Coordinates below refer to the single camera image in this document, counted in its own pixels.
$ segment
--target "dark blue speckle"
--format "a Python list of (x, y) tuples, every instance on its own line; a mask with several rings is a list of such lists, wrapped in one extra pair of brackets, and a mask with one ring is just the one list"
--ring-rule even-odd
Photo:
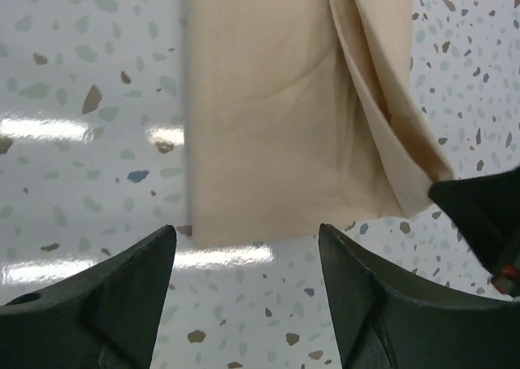
[(368, 231), (368, 224), (367, 224), (367, 223), (364, 223), (364, 224), (359, 228), (359, 233), (361, 233), (362, 235), (365, 235), (365, 234), (366, 234), (366, 231)]
[(128, 173), (128, 179), (132, 181), (134, 184), (141, 182), (144, 180), (150, 172), (148, 170), (142, 171), (132, 171)]

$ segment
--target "fabric fold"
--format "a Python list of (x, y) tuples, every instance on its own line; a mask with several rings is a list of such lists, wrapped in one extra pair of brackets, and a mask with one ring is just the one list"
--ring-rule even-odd
[(190, 0), (197, 245), (430, 205), (452, 172), (408, 92), (411, 2)]

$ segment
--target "terrazzo table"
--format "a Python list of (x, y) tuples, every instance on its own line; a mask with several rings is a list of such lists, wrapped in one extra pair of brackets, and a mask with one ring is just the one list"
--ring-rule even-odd
[[(153, 368), (338, 368), (316, 238), (193, 249), (185, 3), (0, 0), (0, 301), (173, 224)], [(519, 13), (520, 0), (414, 0), (413, 95), (460, 177), (520, 161)], [(439, 284), (499, 298), (437, 209), (349, 235)]]

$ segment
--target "brown speckle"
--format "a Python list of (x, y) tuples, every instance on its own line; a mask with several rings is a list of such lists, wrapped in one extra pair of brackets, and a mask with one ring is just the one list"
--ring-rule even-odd
[(186, 237), (192, 236), (193, 229), (191, 225), (180, 225), (177, 227), (177, 232), (181, 235), (185, 235)]
[(289, 346), (293, 346), (300, 341), (300, 336), (298, 334), (288, 332), (287, 334), (285, 334), (285, 340), (287, 341)]
[(49, 253), (50, 251), (54, 251), (58, 248), (59, 248), (59, 243), (53, 243), (52, 245), (43, 245), (42, 247), (40, 247), (40, 250), (47, 251)]
[(130, 76), (128, 76), (125, 71), (121, 71), (121, 81), (126, 85), (130, 85), (132, 83), (132, 79), (130, 79)]
[(202, 343), (206, 339), (206, 333), (201, 330), (191, 331), (188, 334), (189, 343)]
[(505, 139), (505, 148), (507, 148), (511, 145), (512, 140), (513, 140), (513, 135), (511, 134), (511, 132), (509, 132), (507, 135), (507, 139)]
[(442, 2), (444, 2), (444, 4), (446, 5), (446, 7), (450, 10), (450, 11), (455, 11), (457, 8), (455, 7), (455, 5), (453, 4), (452, 1), (450, 0), (442, 0)]
[(155, 142), (155, 148), (157, 148), (157, 151), (159, 151), (161, 154), (167, 154), (170, 151), (173, 151), (174, 149), (173, 143), (170, 143), (168, 141), (156, 141)]
[(312, 353), (309, 353), (309, 358), (313, 359), (314, 361), (318, 361), (323, 356), (322, 350), (313, 351)]
[(403, 221), (403, 222), (401, 222), (401, 224), (399, 224), (399, 229), (404, 234), (410, 233), (410, 231), (412, 230), (412, 228), (410, 228), (410, 225), (408, 223), (406, 223), (405, 221)]
[(14, 141), (10, 137), (0, 137), (0, 155), (7, 154)]
[(451, 41), (446, 41), (443, 45), (442, 45), (442, 51), (444, 53), (448, 52), (448, 49), (449, 49), (449, 45), (451, 44)]
[(101, 102), (102, 98), (101, 90), (96, 85), (92, 85), (84, 99), (81, 114), (86, 115), (95, 111), (99, 107), (99, 102)]
[(32, 59), (38, 66), (45, 66), (49, 62), (49, 59), (43, 54), (34, 53), (32, 54)]

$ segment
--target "cloth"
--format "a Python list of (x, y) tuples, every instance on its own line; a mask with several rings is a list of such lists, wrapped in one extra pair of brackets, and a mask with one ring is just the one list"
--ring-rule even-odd
[(412, 0), (190, 0), (201, 247), (410, 217), (453, 177), (408, 90)]

